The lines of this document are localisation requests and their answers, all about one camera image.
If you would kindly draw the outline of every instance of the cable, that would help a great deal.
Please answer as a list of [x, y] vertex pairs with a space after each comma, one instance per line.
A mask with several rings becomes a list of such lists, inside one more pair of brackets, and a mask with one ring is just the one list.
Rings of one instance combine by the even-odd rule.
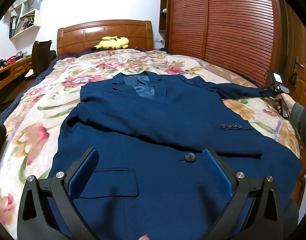
[[293, 120], [292, 120], [292, 118], [291, 118], [291, 112], [289, 111], [288, 106], [287, 106], [287, 104], [286, 104], [286, 102], [285, 102], [285, 100], [284, 100], [282, 94], [280, 93], [279, 89], [277, 88], [277, 85], [273, 85], [273, 87], [275, 87], [275, 90], [280, 94], [281, 100], [283, 100], [284, 103], [285, 103], [285, 106], [286, 106], [286, 109], [287, 109], [287, 113], [288, 113], [288, 116], [289, 116], [289, 122], [291, 123], [291, 126], [292, 126], [292, 128], [294, 129], [294, 132], [295, 132], [295, 135], [296, 135], [296, 139], [297, 139], [297, 141], [298, 141], [299, 153], [300, 153], [300, 147], [302, 147], [302, 148], [305, 150], [305, 152], [306, 152], [306, 148], [305, 148], [305, 146], [301, 143], [300, 136], [299, 136], [299, 134], [298, 134], [298, 132], [297, 132], [297, 129], [296, 129], [296, 127], [294, 126]]

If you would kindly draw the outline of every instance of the wardrobe louvered door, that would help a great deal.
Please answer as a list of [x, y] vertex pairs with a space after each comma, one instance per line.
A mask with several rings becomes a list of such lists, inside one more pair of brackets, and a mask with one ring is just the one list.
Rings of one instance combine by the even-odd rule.
[[168, 49], [200, 58], [205, 29], [205, 0], [172, 0]]
[[276, 53], [272, 0], [173, 0], [171, 12], [171, 52], [265, 83]]

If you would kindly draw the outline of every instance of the handheld device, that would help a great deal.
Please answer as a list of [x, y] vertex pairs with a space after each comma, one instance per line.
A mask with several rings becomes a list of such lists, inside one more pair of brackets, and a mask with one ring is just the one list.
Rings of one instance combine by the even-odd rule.
[[[282, 77], [277, 74], [276, 72], [272, 70], [267, 70], [269, 79], [270, 79], [270, 85], [268, 87], [263, 88], [260, 92], [261, 94], [264, 93], [274, 93], [275, 95], [286, 93], [289, 94], [289, 90], [287, 87], [284, 86]], [[280, 105], [280, 115], [282, 117], [288, 117], [287, 112], [287, 106], [285, 104], [285, 101], [283, 99], [279, 100]]]

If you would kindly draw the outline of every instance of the bed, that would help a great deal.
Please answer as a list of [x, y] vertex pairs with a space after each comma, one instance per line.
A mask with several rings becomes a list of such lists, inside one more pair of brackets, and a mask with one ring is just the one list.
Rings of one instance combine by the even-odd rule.
[[[103, 36], [125, 36], [130, 49], [100, 50]], [[0, 221], [16, 239], [17, 215], [26, 178], [46, 178], [57, 152], [63, 120], [79, 103], [80, 89], [88, 82], [111, 79], [118, 73], [181, 74], [201, 76], [207, 82], [233, 82], [255, 87], [229, 70], [203, 60], [153, 49], [150, 21], [109, 20], [61, 28], [57, 36], [58, 56], [48, 70], [2, 115], [7, 139], [0, 155]], [[299, 158], [299, 146], [290, 123], [278, 115], [270, 98], [224, 100], [224, 104], [263, 135], [292, 150]]]

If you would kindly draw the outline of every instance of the fingernail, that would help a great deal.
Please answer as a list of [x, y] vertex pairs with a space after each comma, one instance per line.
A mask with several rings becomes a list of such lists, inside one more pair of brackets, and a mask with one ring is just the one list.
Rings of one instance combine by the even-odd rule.
[[149, 235], [143, 235], [139, 240], [142, 240], [142, 239], [144, 239], [145, 237], [149, 237]]

